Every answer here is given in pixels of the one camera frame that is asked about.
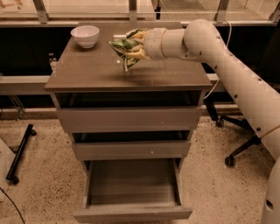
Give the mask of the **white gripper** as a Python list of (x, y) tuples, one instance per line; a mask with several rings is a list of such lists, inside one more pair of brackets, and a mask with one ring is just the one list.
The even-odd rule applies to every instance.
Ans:
[(139, 45), (143, 44), (143, 49), (127, 50), (124, 54), (138, 60), (146, 59), (146, 55), (153, 60), (183, 60), (186, 57), (184, 34), (184, 29), (154, 28), (148, 32), (136, 30), (132, 39)]

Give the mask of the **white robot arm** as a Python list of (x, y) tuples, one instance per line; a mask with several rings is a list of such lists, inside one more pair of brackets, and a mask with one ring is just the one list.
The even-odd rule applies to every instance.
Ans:
[(208, 64), (233, 98), (255, 132), (252, 140), (225, 159), (235, 164), (235, 156), (254, 141), (262, 143), (276, 160), (269, 176), (260, 224), (280, 224), (280, 94), (238, 60), (225, 45), (215, 26), (204, 19), (191, 22), (185, 29), (153, 28), (126, 34), (143, 45), (132, 58), (192, 60)]

